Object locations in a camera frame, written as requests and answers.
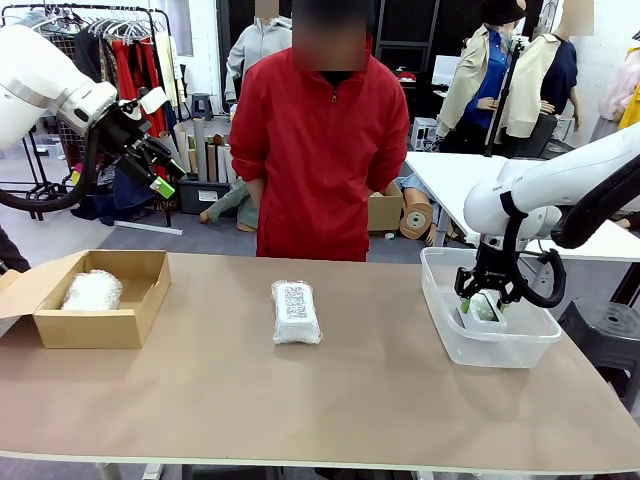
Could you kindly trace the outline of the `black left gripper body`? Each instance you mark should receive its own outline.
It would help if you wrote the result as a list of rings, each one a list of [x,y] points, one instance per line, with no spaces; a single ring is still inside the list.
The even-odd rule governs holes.
[[[127,113],[114,109],[99,121],[99,148],[110,155],[123,154],[126,149],[142,139],[152,124],[140,112]]]

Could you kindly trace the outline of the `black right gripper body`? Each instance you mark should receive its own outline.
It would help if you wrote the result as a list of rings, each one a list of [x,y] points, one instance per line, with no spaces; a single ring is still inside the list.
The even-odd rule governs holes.
[[[517,256],[512,249],[498,249],[488,244],[480,244],[476,264],[469,270],[465,281],[467,289],[505,289],[515,284],[514,274]]]

